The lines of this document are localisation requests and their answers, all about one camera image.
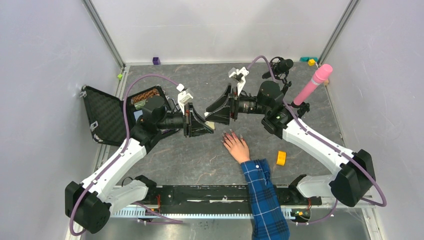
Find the yellow cube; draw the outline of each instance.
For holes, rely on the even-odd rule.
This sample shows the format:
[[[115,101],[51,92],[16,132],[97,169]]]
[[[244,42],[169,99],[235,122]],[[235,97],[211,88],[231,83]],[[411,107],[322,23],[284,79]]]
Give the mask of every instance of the yellow cube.
[[[278,151],[277,164],[281,165],[281,166],[284,166],[284,164],[286,164],[286,152],[285,151]]]
[[[309,66],[313,66],[313,65],[315,65],[315,60],[311,58],[311,59],[309,59],[309,61],[307,61],[307,64]]]

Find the gray floor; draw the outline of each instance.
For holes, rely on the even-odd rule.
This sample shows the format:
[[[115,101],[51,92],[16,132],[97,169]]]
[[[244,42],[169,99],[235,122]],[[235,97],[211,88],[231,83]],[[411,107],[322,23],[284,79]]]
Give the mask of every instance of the gray floor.
[[[161,74],[184,84],[194,93],[193,104],[199,114],[205,112],[225,90],[227,83],[235,80],[228,78],[232,67],[247,66],[246,63],[223,64],[184,64],[184,65],[147,65],[131,66],[126,88],[145,74]],[[285,99],[291,102],[303,86],[311,79],[316,70],[305,62],[295,62],[290,70],[289,80],[293,86]],[[244,90],[256,95],[261,76],[267,71],[264,63],[257,63],[246,77]],[[170,97],[177,98],[175,86],[165,80],[150,77],[136,83],[130,94],[135,94],[154,85],[161,85]],[[330,140],[343,144],[334,118],[327,92],[319,86],[307,100],[311,111],[302,118],[306,124]],[[145,175],[160,185],[223,185],[244,184],[245,180],[238,164],[220,142],[223,131],[233,129],[242,134],[250,148],[252,159],[268,160],[272,169],[274,184],[289,184],[301,174],[319,176],[330,172],[317,160],[299,147],[269,134],[261,124],[261,115],[239,114],[236,122],[230,126],[216,124],[215,134],[185,138],[182,132],[161,140],[143,159],[137,162],[125,175],[134,177]],[[276,165],[278,151],[287,152],[285,166]]]
[[[329,210],[312,209],[312,220]],[[182,225],[144,226],[130,218],[111,218],[98,233],[86,240],[247,240],[252,236],[248,219],[184,219]],[[337,209],[334,217],[308,226],[289,224],[291,240],[369,240],[360,209]]]

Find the open black case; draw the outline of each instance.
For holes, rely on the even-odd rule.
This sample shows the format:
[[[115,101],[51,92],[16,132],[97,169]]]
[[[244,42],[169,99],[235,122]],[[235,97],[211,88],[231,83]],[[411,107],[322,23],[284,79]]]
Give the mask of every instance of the open black case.
[[[93,140],[101,144],[120,146],[126,138],[124,101],[87,85],[82,87],[80,96],[84,99]],[[168,111],[180,111],[179,106],[165,95],[161,86],[153,86],[127,98],[126,115],[130,130],[136,125],[137,118],[143,114],[141,107],[144,106],[146,99],[152,96],[161,96]],[[165,138],[177,131],[175,129],[163,130],[162,136]]]

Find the purple cube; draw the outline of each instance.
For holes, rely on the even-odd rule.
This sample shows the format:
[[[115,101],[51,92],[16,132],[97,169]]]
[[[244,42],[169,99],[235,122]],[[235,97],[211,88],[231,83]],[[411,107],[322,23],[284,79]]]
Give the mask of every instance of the purple cube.
[[[153,57],[153,65],[161,65],[161,60],[158,56]]]

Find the pink bottle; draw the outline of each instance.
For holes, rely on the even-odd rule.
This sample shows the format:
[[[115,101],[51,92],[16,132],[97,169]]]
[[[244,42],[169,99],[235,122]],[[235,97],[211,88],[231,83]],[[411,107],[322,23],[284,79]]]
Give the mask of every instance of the pink bottle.
[[[297,97],[294,98],[293,103],[300,106],[300,104],[302,104],[320,84],[329,78],[332,72],[333,68],[329,64],[324,64],[318,68],[313,74],[311,80],[306,84],[302,91],[300,91]]]

